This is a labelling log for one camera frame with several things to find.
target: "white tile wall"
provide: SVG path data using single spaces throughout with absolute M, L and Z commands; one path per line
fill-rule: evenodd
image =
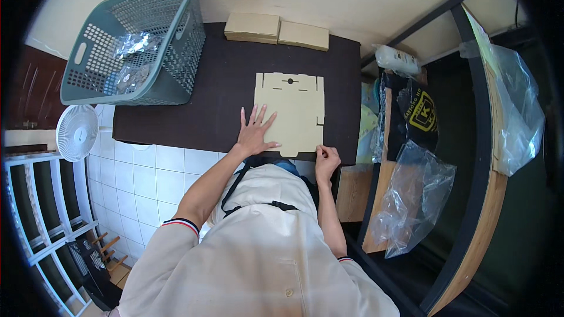
M 116 213 L 119 213 L 120 206 L 117 203 L 116 188 L 102 184 L 102 195 L 104 196 L 104 207 Z
M 161 224 L 156 200 L 135 195 L 135 204 L 137 205 L 137 216 L 140 223 L 155 227 Z
M 133 164 L 116 161 L 116 187 L 131 194 L 134 192 Z
M 113 106 L 99 104 L 96 113 L 102 126 L 112 126 Z M 87 157 L 88 187 L 99 232 L 108 233 L 104 241 L 120 236 L 110 249 L 116 251 L 114 257 L 128 255 L 125 264 L 135 264 L 155 230 L 173 218 L 184 193 L 224 156 L 155 145 L 139 151 L 115 141 L 110 132 L 100 132 Z M 303 162 L 298 170 L 311 173 L 314 165 Z M 208 230 L 204 224 L 200 239 Z
M 157 146 L 157 168 L 174 172 L 183 172 L 184 149 Z
M 133 166 L 133 184 L 136 195 L 157 199 L 157 172 L 147 166 Z
M 202 175 L 218 162 L 218 153 L 200 150 L 184 150 L 184 172 Z
M 100 135 L 100 156 L 114 159 L 116 141 L 112 138 L 111 132 L 99 132 Z
M 123 161 L 124 163 L 133 163 L 133 146 L 116 141 L 116 160 Z
M 116 168 L 113 159 L 100 157 L 100 173 L 102 183 L 108 186 L 116 187 Z
M 156 164 L 156 149 L 157 146 L 154 144 L 150 145 L 149 148 L 143 151 L 133 149 L 133 164 L 154 168 Z
M 178 172 L 157 169 L 157 200 L 179 204 L 183 195 L 184 175 Z
M 105 105 L 104 111 L 102 112 L 102 126 L 112 127 L 113 126 L 113 113 L 116 106 Z
M 158 202 L 159 205 L 159 225 L 164 221 L 171 220 L 178 210 L 178 204 L 171 204 L 166 202 Z
M 125 215 L 127 218 L 139 220 L 137 216 L 137 205 L 135 204 L 135 195 L 117 190 L 117 203 L 120 206 L 120 214 Z
M 157 228 L 142 222 L 139 222 L 139 228 L 141 229 L 141 237 L 143 238 L 143 245 L 147 246 L 149 244 L 149 240 L 151 240 L 151 237 L 153 236 Z

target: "fan grille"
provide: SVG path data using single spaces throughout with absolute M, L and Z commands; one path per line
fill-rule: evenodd
M 86 132 L 84 141 L 77 142 L 77 130 Z M 59 119 L 56 131 L 57 147 L 67 161 L 83 159 L 92 149 L 98 136 L 98 116 L 88 104 L 69 106 Z

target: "black metal frame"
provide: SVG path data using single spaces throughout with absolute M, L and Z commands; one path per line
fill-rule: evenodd
M 431 11 L 428 15 L 417 21 L 414 25 L 406 29 L 395 39 L 392 39 L 388 44 L 390 46 L 397 45 L 405 38 L 412 35 L 424 25 L 450 11 L 455 18 L 456 26 L 459 30 L 462 42 L 475 40 L 476 37 L 472 31 L 470 21 L 466 16 L 466 12 L 462 7 L 464 0 L 448 0 L 441 4 L 439 7 Z M 361 59 L 361 68 L 374 61 L 374 54 L 366 55 Z M 413 302 L 404 292 L 399 289 L 397 285 L 386 276 L 377 264 L 364 253 L 362 250 L 362 243 L 364 241 L 368 224 L 370 222 L 370 215 L 372 214 L 372 207 L 375 200 L 376 187 L 378 183 L 378 175 L 380 172 L 380 165 L 375 164 L 373 168 L 372 181 L 370 184 L 370 192 L 368 195 L 367 207 L 364 212 L 364 218 L 360 227 L 360 232 L 356 240 L 346 234 L 349 254 L 353 254 L 358 263 L 366 271 L 368 276 L 373 279 L 396 303 L 400 303 L 409 310 L 410 313 L 418 315 L 423 313 L 427 315 L 439 301 L 442 294 L 447 289 L 451 280 L 453 279 L 456 271 L 460 267 L 464 256 L 468 250 L 470 242 L 476 231 L 482 206 L 486 195 L 486 190 L 489 182 L 490 163 L 491 163 L 491 112 L 490 112 L 490 97 L 487 87 L 486 73 L 482 63 L 481 57 L 471 58 L 468 60 L 470 65 L 470 72 L 474 85 L 474 96 L 476 98 L 476 160 L 474 164 L 474 174 L 466 206 L 466 212 L 462 219 L 462 224 L 459 229 L 456 241 L 452 250 L 447 258 L 447 261 L 441 272 L 438 274 L 433 286 L 430 288 L 426 297 L 421 304 Z

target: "wire basket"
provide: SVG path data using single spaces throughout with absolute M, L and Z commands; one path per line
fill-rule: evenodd
M 163 37 L 154 54 L 114 58 L 127 32 Z M 61 102 L 72 104 L 183 104 L 192 95 L 205 41 L 199 0 L 105 0 L 88 16 L 74 43 L 61 85 Z M 137 90 L 118 94 L 124 64 L 151 64 Z

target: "dark table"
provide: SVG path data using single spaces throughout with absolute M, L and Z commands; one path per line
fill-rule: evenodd
M 237 142 L 239 112 L 247 118 L 257 72 L 323 76 L 323 143 L 336 147 L 343 165 L 353 165 L 360 127 L 360 44 L 329 37 L 329 51 L 289 45 L 228 41 L 225 23 L 206 23 L 190 102 L 180 106 L 117 106 L 113 137 L 135 144 L 228 152 Z M 280 156 L 278 152 L 269 155 Z M 295 159 L 314 160 L 302 152 Z

